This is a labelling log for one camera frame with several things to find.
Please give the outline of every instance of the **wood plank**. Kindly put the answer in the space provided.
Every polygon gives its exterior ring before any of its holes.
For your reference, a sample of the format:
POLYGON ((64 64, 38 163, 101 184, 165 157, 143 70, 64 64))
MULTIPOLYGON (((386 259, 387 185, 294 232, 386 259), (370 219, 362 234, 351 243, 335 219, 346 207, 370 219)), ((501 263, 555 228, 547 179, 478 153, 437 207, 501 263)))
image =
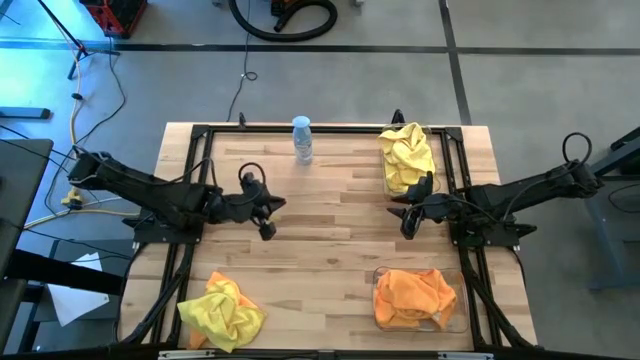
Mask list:
MULTIPOLYGON (((175 178, 183 173, 192 125, 167 124, 157 176, 175 178)), ((488 129, 475 126, 462 127, 462 131, 471 181, 499 183, 488 129)), ((435 187, 446 192, 439 140, 432 138, 430 144, 438 180, 435 187)), ((202 148, 200 144, 198 159, 202 148)), ((274 216, 278 233, 271 241, 263 242, 252 224, 207 225, 194 256, 187 298, 201 296, 211 273, 220 271, 267 313, 261 332, 246 347, 472 348, 468 328, 462 333, 385 332, 375 324, 372 274, 376 268, 460 268, 445 224, 425 221, 413 241, 404 240, 400 234, 400 219, 386 211, 394 205, 384 195, 375 135, 314 134, 311 166, 295 163, 290 134, 219 133, 212 156, 218 184, 225 193, 240 190, 238 167, 257 161, 266 171, 270 192, 287 199, 287 205, 274 216)), ((460 181, 457 163, 454 173, 460 181)), ((121 338, 135 328, 155 301, 166 252, 166 245, 149 245, 133 264, 122 304, 121 338)), ((522 335, 535 342, 526 292, 513 254, 489 248, 487 260, 497 303, 522 335)), ((164 318, 163 336, 167 335, 174 309, 172 301, 164 318)), ((482 305, 479 312, 488 339, 482 305)), ((466 309, 455 316, 456 321, 468 321, 466 309)), ((180 345, 184 346, 188 329, 182 329, 180 345)))

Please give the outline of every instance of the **yellow cloth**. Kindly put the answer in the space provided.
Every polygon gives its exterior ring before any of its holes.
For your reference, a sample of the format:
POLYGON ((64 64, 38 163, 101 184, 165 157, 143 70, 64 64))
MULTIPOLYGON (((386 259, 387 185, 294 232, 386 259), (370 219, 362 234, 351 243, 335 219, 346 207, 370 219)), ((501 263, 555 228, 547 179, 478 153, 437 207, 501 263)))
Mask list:
POLYGON ((206 339, 226 352, 256 337, 266 314, 240 294, 238 285, 219 272, 211 274, 205 295, 178 303, 180 318, 191 327, 189 349, 206 339))
POLYGON ((428 171, 435 174, 435 165, 427 136, 418 123, 399 131, 387 130, 378 136, 384 153, 384 173, 387 187, 398 193, 407 192, 428 171))
POLYGON ((440 329, 447 326, 456 304, 455 291, 436 269, 410 273, 389 270, 378 279, 374 312, 381 327, 420 327, 431 319, 440 329))

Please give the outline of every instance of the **water bottle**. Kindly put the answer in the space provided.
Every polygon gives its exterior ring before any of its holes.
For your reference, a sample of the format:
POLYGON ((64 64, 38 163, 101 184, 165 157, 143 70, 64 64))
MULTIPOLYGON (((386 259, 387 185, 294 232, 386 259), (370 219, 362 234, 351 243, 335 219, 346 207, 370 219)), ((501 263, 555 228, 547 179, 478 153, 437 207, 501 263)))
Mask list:
POLYGON ((306 116, 293 118, 293 146, 298 164, 311 164, 313 149, 311 148, 311 120, 306 116))

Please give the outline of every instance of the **orange towel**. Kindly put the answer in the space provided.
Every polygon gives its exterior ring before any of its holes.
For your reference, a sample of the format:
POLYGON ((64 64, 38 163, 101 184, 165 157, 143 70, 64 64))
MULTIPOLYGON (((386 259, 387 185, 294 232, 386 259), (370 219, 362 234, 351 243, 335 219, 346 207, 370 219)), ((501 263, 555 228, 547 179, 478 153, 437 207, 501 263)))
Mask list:
POLYGON ((456 303, 455 291, 438 270, 410 273, 389 270, 374 293, 376 322, 381 327, 420 327, 431 319, 444 329, 456 303))

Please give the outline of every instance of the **black hose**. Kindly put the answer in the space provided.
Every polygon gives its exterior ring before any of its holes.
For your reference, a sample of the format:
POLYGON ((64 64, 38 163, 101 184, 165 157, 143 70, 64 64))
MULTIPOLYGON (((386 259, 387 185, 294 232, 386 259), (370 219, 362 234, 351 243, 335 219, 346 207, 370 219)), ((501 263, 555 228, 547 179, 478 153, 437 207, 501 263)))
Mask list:
POLYGON ((305 8, 307 6, 320 6, 322 8, 327 9, 329 12, 329 18, 327 21, 320 25, 319 27, 297 33, 297 34, 274 34, 266 31, 262 31, 253 25, 249 24, 247 20, 242 16, 240 10, 238 10, 238 4, 236 0, 228 0, 229 1, 229 9, 231 10, 231 14, 236 19, 238 24, 242 26, 242 28, 248 32, 249 34, 257 37, 258 39, 273 41, 273 42, 297 42, 297 41, 305 41, 316 38, 327 31, 331 30, 331 28, 336 24, 338 20, 338 9, 333 3, 329 0, 298 0, 293 4, 289 5, 289 7, 284 11, 282 16, 278 19, 276 26, 274 26, 274 30, 276 32, 282 31, 284 26, 287 24, 289 19, 300 9, 305 8))

